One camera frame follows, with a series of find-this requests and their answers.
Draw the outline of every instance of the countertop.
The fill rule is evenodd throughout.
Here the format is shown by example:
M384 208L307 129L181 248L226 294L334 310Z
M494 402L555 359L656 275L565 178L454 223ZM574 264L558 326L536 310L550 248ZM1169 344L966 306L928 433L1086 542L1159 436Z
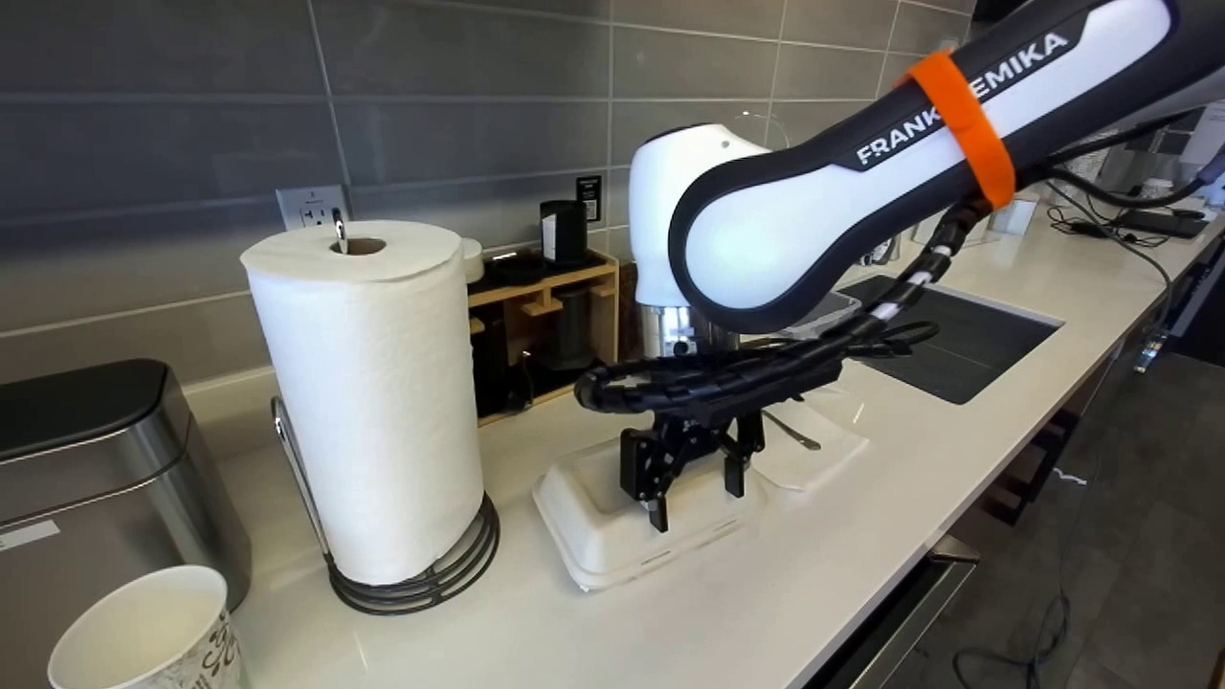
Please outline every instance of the countertop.
M1216 234L1220 223L1153 255L1178 275ZM256 547L236 607L251 686L805 680L1148 314L1164 279L1110 240L1068 237L1037 219L1030 234L972 237L942 288L1062 328L970 405L851 359L834 386L806 395L818 412L868 436L851 467L805 501L767 495L739 532L593 597L565 576L531 486L555 459L610 442L638 416L555 398L481 425L501 551L462 597L388 619L346 607L325 582L268 433L273 374L186 386Z

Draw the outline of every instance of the wall backsplash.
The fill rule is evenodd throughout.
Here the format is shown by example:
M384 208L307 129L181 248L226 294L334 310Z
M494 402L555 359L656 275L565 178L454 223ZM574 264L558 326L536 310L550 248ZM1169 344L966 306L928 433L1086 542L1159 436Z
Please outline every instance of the wall backsplash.
M805 141L970 30L972 0L15 0L0 21L0 381L115 354L263 363L236 252L276 189L487 243L635 144Z

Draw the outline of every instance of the black sink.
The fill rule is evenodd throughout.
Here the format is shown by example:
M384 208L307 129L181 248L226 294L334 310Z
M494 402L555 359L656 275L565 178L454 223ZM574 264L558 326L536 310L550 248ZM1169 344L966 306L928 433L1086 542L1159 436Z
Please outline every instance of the black sink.
M873 301L887 282L891 279L873 275L864 282L846 288L846 294ZM990 310L942 292L928 292L914 306L901 314L897 326L906 322L935 322L938 334L914 344L912 354L873 354L860 363L953 405L972 402L984 386L990 386L990 377L999 377L1011 363L1017 363L1050 334L1058 334L1058 326Z

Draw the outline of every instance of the orange band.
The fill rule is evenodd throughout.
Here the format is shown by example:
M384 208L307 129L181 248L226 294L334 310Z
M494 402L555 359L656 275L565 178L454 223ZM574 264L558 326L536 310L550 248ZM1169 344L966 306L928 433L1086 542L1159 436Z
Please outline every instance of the orange band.
M928 92L935 111L945 118L989 203L1008 208L1011 195L1017 192L1017 173L990 118L984 113L980 99L966 85L966 72L953 65L953 58L931 52L919 65L912 65L906 78Z

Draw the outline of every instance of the white cup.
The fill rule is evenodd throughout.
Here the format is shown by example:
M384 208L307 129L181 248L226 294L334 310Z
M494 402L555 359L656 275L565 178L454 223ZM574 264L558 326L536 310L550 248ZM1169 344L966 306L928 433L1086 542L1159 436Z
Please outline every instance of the white cup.
M167 566L111 589L54 641L45 676L59 689L241 689L226 576Z

